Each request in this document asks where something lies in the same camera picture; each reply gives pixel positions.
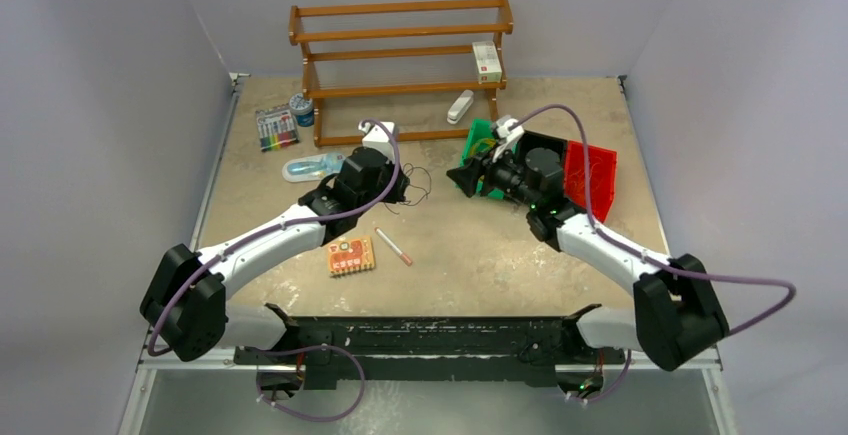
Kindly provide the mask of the green plastic bin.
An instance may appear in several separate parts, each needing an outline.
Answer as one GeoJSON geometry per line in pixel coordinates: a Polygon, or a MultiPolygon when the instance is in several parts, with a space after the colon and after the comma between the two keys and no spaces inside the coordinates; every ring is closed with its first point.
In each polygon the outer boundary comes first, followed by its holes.
{"type": "MultiPolygon", "coordinates": [[[[490,130],[490,124],[491,122],[489,120],[484,119],[474,119],[472,121],[462,155],[459,159],[458,167],[463,167],[466,164],[466,159],[474,158],[478,153],[486,152],[493,148],[495,140],[490,130]]],[[[487,168],[489,167],[484,167],[481,172],[475,195],[480,195],[483,189],[483,185],[486,180],[485,177],[487,168]]],[[[493,188],[486,196],[495,200],[505,199],[504,193],[495,188],[493,188]]]]}

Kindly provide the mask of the red plastic bin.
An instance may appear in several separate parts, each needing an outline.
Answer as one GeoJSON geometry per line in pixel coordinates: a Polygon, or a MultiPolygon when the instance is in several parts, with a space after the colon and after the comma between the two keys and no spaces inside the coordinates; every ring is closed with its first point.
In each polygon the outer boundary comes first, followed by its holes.
{"type": "MultiPolygon", "coordinates": [[[[616,151],[594,145],[590,145],[587,151],[592,213],[598,221],[605,222],[615,199],[618,154],[616,151]]],[[[585,163],[580,142],[568,141],[564,175],[565,195],[575,204],[585,208],[585,163]]]]}

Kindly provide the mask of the black plastic bin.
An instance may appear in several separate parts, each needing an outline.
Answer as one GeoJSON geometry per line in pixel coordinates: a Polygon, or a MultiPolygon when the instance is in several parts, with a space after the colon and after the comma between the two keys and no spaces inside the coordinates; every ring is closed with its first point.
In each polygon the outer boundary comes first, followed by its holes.
{"type": "Polygon", "coordinates": [[[558,155],[558,164],[563,167],[567,153],[568,141],[566,139],[545,135],[539,132],[526,130],[524,135],[515,145],[516,158],[524,163],[527,154],[536,148],[550,150],[558,155]]]}

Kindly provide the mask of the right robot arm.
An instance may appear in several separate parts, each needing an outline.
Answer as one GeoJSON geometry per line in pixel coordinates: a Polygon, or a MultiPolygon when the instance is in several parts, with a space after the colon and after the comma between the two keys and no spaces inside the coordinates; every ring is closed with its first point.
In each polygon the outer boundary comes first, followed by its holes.
{"type": "Polygon", "coordinates": [[[600,348],[634,350],[673,371],[729,335],[700,260],[634,246],[605,229],[565,194],[563,164],[555,152],[535,148],[518,161],[510,151],[496,157],[487,150],[446,174],[467,197],[498,190],[526,205],[537,240],[587,263],[631,296],[631,310],[599,306],[576,317],[561,336],[569,359],[584,362],[600,348]]]}

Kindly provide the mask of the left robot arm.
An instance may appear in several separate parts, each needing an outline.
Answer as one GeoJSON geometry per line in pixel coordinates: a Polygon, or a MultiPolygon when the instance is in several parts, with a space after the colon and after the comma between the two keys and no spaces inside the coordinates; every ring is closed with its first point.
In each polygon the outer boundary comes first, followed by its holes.
{"type": "Polygon", "coordinates": [[[408,185],[401,165],[376,149],[359,147],[339,173],[324,177],[264,224],[197,251],[184,244],[169,248],[139,308],[153,329],[149,355],[173,353],[194,361],[229,338],[236,346],[259,348],[272,363],[289,362],[297,354],[298,337],[287,330],[282,312],[263,307],[239,315],[229,300],[286,260],[346,234],[371,207],[405,201],[408,185]]]}

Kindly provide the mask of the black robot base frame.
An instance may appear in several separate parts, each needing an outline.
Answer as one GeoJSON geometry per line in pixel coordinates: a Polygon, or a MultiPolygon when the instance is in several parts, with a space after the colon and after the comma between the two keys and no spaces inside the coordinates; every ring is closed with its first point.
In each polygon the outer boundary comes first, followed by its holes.
{"type": "Polygon", "coordinates": [[[300,317],[273,348],[239,348],[238,365],[296,366],[308,390],[342,380],[522,382],[577,390],[603,385],[621,349],[580,344],[575,316],[300,317]]]}

